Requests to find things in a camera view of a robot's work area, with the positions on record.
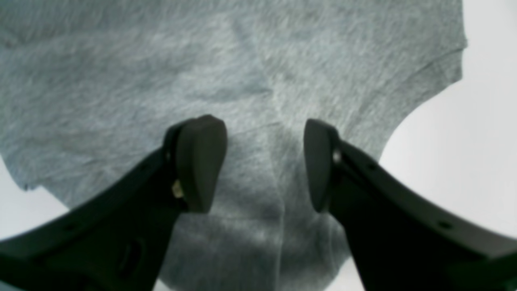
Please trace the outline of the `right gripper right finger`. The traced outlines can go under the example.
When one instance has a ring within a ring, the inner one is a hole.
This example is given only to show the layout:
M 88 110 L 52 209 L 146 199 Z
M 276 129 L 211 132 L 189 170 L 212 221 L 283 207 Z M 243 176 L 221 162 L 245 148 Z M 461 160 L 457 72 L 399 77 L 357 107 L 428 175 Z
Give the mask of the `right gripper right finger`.
M 516 240 L 414 193 L 332 125 L 305 122 L 314 210 L 330 214 L 366 291 L 515 291 Z

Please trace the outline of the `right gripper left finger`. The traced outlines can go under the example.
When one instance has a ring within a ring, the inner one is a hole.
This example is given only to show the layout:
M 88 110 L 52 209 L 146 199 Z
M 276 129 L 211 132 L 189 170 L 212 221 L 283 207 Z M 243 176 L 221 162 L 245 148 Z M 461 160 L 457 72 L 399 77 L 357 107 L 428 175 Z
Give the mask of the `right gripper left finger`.
M 1 282 L 23 291 L 151 291 L 183 213 L 208 213 L 227 152 L 212 115 L 170 127 L 160 148 L 94 199 L 1 242 Z

